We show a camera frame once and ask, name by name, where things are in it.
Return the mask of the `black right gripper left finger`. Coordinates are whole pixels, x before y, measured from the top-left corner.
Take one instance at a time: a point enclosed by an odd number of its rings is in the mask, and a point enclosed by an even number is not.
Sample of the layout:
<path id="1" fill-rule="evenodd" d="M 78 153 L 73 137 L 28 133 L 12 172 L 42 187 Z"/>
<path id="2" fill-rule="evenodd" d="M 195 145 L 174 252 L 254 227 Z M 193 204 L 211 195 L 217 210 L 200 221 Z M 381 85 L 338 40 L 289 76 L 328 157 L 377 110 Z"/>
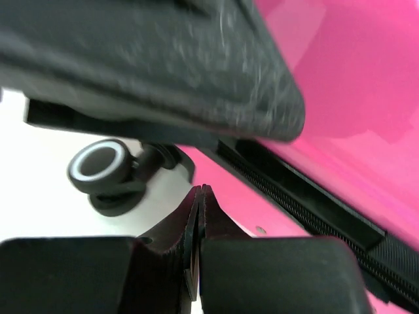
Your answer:
<path id="1" fill-rule="evenodd" d="M 200 188 L 139 237 L 16 238 L 1 244 L 2 313 L 189 313 Z"/>

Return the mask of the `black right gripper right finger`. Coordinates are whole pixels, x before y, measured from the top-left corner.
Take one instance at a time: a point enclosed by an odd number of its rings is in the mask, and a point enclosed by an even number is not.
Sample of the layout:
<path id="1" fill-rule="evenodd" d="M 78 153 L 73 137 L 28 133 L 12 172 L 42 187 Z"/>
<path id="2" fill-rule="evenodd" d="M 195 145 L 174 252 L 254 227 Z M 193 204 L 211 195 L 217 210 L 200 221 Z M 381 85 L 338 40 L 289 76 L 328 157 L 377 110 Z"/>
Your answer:
<path id="1" fill-rule="evenodd" d="M 199 204 L 204 313 L 372 313 L 355 256 L 334 237 L 250 237 L 210 186 Z"/>

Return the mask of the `pink hard-shell suitcase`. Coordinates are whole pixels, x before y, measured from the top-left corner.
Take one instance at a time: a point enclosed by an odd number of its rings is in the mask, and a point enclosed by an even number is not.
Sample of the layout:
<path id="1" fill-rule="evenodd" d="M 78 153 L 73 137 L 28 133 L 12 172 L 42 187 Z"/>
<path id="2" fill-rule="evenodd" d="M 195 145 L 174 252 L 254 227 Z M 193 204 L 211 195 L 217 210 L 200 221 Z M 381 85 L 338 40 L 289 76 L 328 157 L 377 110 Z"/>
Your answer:
<path id="1" fill-rule="evenodd" d="M 1 87 L 101 136 L 66 169 L 81 206 L 1 132 L 1 214 L 28 200 L 1 244 L 139 237 L 199 187 L 191 312 L 208 185 L 250 237 L 343 241 L 372 313 L 418 312 L 417 1 L 2 1 Z"/>

